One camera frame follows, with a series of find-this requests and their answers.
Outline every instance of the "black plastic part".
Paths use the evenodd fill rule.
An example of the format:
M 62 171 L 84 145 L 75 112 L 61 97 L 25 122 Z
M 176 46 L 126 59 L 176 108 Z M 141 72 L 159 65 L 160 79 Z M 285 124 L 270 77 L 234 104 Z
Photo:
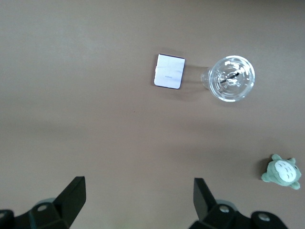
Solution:
M 199 221 L 202 221 L 208 212 L 217 204 L 214 196 L 202 178 L 194 179 L 193 202 Z
M 76 177 L 53 201 L 60 217 L 70 227 L 86 202 L 85 177 Z
M 0 229 L 69 229 L 85 202 L 85 177 L 76 177 L 52 203 L 40 203 L 17 217 L 0 210 Z
M 229 205 L 217 204 L 202 178 L 194 180 L 193 201 L 199 221 L 190 229 L 288 229 L 272 213 L 257 211 L 248 218 Z

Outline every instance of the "clear glass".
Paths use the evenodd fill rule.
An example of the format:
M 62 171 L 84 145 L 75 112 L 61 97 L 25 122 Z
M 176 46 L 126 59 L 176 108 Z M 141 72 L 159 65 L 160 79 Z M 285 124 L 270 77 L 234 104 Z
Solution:
M 255 82 L 253 66 L 244 57 L 227 56 L 202 75 L 203 85 L 218 99 L 236 102 L 246 97 Z

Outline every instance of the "small card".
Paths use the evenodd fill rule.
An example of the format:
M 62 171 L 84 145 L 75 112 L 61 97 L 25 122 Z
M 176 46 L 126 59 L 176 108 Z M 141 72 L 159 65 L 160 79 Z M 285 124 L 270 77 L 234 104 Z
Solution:
M 159 54 L 154 84 L 160 87 L 179 89 L 185 59 Z

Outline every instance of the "green plush toy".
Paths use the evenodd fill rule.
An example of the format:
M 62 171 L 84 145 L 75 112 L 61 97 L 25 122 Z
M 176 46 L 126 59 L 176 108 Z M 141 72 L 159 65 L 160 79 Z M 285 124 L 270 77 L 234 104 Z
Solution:
M 295 165 L 295 159 L 282 159 L 279 155 L 272 155 L 272 162 L 268 164 L 267 172 L 262 175 L 264 182 L 275 182 L 281 186 L 290 186 L 299 189 L 297 182 L 301 177 L 299 168 Z

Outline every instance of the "stuffed toy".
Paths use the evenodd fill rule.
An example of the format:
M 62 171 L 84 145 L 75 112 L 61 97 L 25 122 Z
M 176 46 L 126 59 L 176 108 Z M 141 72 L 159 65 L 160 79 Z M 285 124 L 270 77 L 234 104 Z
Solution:
M 268 164 L 267 172 L 262 175 L 264 182 L 275 182 L 281 186 L 290 186 L 299 189 L 298 182 L 301 177 L 299 168 L 295 165 L 295 159 L 282 159 L 279 155 L 272 155 L 272 162 Z

